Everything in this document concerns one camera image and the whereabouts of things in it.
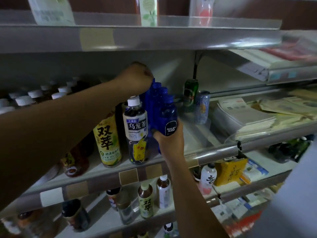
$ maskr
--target blue bottle cap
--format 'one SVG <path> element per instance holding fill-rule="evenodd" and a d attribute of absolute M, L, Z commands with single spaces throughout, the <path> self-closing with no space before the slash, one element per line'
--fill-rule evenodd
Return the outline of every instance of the blue bottle cap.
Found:
<path fill-rule="evenodd" d="M 173 103 L 173 101 L 174 101 L 174 97 L 172 95 L 165 94 L 163 96 L 164 103 Z"/>
<path fill-rule="evenodd" d="M 167 94 L 167 87 L 160 87 L 158 90 L 159 94 Z"/>
<path fill-rule="evenodd" d="M 162 84 L 160 82 L 155 82 L 153 84 L 153 88 L 160 88 L 162 86 Z"/>

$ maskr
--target yellow box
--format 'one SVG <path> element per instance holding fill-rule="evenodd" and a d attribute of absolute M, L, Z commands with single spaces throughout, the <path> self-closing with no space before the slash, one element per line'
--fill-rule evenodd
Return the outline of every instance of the yellow box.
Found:
<path fill-rule="evenodd" d="M 217 170 L 217 178 L 214 185 L 225 185 L 233 181 L 238 181 L 243 173 L 245 165 L 248 162 L 248 158 L 240 154 L 241 159 L 225 162 L 224 160 L 215 163 Z"/>

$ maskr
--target green can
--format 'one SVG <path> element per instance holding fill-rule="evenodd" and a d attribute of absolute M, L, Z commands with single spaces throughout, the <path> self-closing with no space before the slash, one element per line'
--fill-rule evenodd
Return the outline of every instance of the green can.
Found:
<path fill-rule="evenodd" d="M 195 104 L 198 91 L 198 80 L 187 79 L 184 86 L 184 106 L 189 107 Z"/>

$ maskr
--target white bottle cap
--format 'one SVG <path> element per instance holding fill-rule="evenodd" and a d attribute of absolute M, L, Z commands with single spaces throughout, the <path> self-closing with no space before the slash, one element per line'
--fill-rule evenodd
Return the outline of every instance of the white bottle cap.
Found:
<path fill-rule="evenodd" d="M 165 181 L 165 180 L 167 180 L 167 175 L 160 176 L 159 178 L 160 178 L 161 180 Z"/>
<path fill-rule="evenodd" d="M 57 84 L 57 82 L 56 82 L 55 80 L 51 80 L 51 81 L 50 81 L 50 85 L 53 86 L 53 85 L 56 85 L 56 84 Z"/>
<path fill-rule="evenodd" d="M 18 92 L 16 92 L 16 93 L 9 93 L 9 96 L 10 96 L 11 99 L 16 99 L 16 98 L 20 97 L 21 94 L 18 93 Z"/>
<path fill-rule="evenodd" d="M 43 92 L 42 90 L 33 90 L 33 91 L 29 91 L 28 95 L 31 96 L 31 98 L 38 98 L 38 97 L 43 97 Z"/>
<path fill-rule="evenodd" d="M 52 94 L 52 99 L 61 98 L 62 96 L 66 96 L 66 95 L 67 95 L 67 93 L 65 93 L 65 92 L 54 93 L 54 94 Z"/>
<path fill-rule="evenodd" d="M 0 108 L 8 107 L 9 105 L 9 101 L 6 98 L 0 99 Z"/>
<path fill-rule="evenodd" d="M 73 77 L 73 80 L 74 81 L 79 81 L 79 80 L 81 80 L 81 78 L 80 77 Z"/>
<path fill-rule="evenodd" d="M 66 85 L 68 86 L 68 87 L 75 87 L 76 85 L 77 85 L 77 81 L 70 81 L 70 82 L 66 82 Z"/>
<path fill-rule="evenodd" d="M 33 99 L 29 95 L 16 98 L 16 102 L 19 106 L 25 106 L 34 103 Z"/>
<path fill-rule="evenodd" d="M 149 185 L 148 183 L 145 183 L 145 182 L 144 182 L 144 183 L 141 184 L 141 189 L 142 189 L 142 190 L 147 190 L 147 189 L 149 188 L 149 186 L 150 186 L 150 185 Z"/>
<path fill-rule="evenodd" d="M 7 112 L 14 111 L 15 108 L 12 106 L 0 108 L 0 114 L 5 114 Z"/>
<path fill-rule="evenodd" d="M 60 93 L 67 93 L 67 94 L 69 94 L 69 93 L 72 92 L 72 90 L 71 90 L 70 87 L 68 87 L 68 86 L 60 87 L 60 88 L 58 88 L 58 91 L 59 91 Z"/>
<path fill-rule="evenodd" d="M 128 99 L 128 106 L 132 107 L 132 106 L 138 106 L 140 105 L 140 98 L 139 96 L 133 96 L 131 98 Z"/>
<path fill-rule="evenodd" d="M 52 86 L 51 85 L 41 85 L 41 89 L 43 91 L 48 91 L 48 90 L 51 90 L 52 89 Z"/>

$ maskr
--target white shelf surface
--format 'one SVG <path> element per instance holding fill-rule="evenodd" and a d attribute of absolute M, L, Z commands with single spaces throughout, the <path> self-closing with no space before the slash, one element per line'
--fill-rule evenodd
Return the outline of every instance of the white shelf surface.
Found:
<path fill-rule="evenodd" d="M 259 178 L 256 181 L 266 179 L 266 178 L 284 173 L 286 171 L 292 170 L 297 165 L 297 163 L 292 161 L 292 160 L 290 160 L 284 164 L 280 164 L 280 163 L 274 161 L 273 159 L 271 159 L 270 158 L 271 154 L 269 154 L 265 149 L 247 152 L 247 153 L 245 153 L 245 155 L 248 158 L 255 161 L 256 163 L 258 163 L 259 165 L 261 165 L 263 168 L 265 168 L 269 172 L 267 175 L 262 176 L 261 178 Z M 231 191 L 231 190 L 238 188 L 238 187 L 240 187 L 240 185 L 238 184 L 238 182 L 234 181 L 234 182 L 228 183 L 226 185 L 214 186 L 214 189 L 216 190 L 216 192 L 218 194 L 221 194 L 224 192 Z"/>
<path fill-rule="evenodd" d="M 200 129 L 197 129 L 194 123 L 191 123 L 189 121 L 183 120 L 184 122 L 184 154 L 188 155 L 191 153 L 195 153 L 198 150 L 203 150 L 207 147 L 212 147 L 212 144 L 208 141 L 208 139 L 205 137 L 203 132 L 209 132 L 211 133 L 207 128 L 204 130 L 204 127 L 200 127 Z M 154 138 L 150 138 L 151 141 L 149 143 L 149 149 L 151 152 L 150 159 L 156 159 L 161 157 L 161 155 L 158 153 L 158 144 L 154 140 Z M 123 154 L 122 163 L 118 165 L 115 168 L 106 168 L 101 163 L 101 159 L 99 156 L 99 152 L 97 150 L 97 147 L 95 146 L 95 150 L 93 154 L 89 157 L 89 169 L 87 172 L 85 172 L 83 175 L 69 178 L 67 177 L 62 168 L 59 172 L 59 174 L 53 178 L 52 180 L 42 183 L 42 184 L 34 184 L 31 186 L 24 194 L 28 193 L 35 193 L 35 192 L 41 192 L 43 190 L 49 190 L 56 187 L 65 186 L 71 183 L 79 183 L 82 181 L 85 181 L 87 179 L 98 177 L 101 175 L 106 175 L 109 173 L 118 173 L 122 170 L 129 170 L 133 168 L 137 168 L 137 165 L 132 164 L 127 155 Z"/>
<path fill-rule="evenodd" d="M 153 187 L 156 187 L 156 181 L 157 181 L 157 178 L 152 180 L 147 180 L 146 182 L 150 183 Z M 137 190 L 139 186 L 140 186 L 140 183 L 138 182 L 138 183 L 126 185 L 123 187 L 123 190 L 129 193 L 130 199 L 132 200 L 131 203 L 134 204 L 135 206 L 138 206 Z M 155 197 L 156 197 L 155 188 L 153 189 L 153 196 L 155 200 Z M 204 198 L 209 199 L 215 196 L 217 196 L 217 193 L 214 190 L 212 190 L 211 194 L 208 196 L 204 196 Z M 153 217 L 160 216 L 164 213 L 171 212 L 174 210 L 175 210 L 174 202 L 172 202 L 172 204 L 166 209 L 158 208 L 154 202 L 154 216 Z M 61 225 L 60 232 L 55 238 L 69 238 L 69 237 L 86 238 L 91 236 L 109 234 L 112 231 L 114 232 L 114 231 L 120 230 L 120 228 L 123 228 L 125 226 L 122 224 L 120 220 L 119 213 L 110 207 L 110 203 L 105 192 L 101 193 L 99 197 L 97 197 L 92 203 L 90 203 L 86 207 L 86 211 L 88 212 L 91 218 L 90 227 L 88 230 L 86 230 L 85 232 L 80 232 L 80 233 L 74 232 L 71 226 L 67 225 L 65 227 L 66 223 L 63 222 L 64 226 Z M 129 224 L 129 226 L 131 227 L 131 226 L 137 225 L 141 223 L 142 221 L 144 221 L 144 218 L 142 218 L 141 215 L 139 214 L 135 218 L 135 220 L 131 224 Z"/>

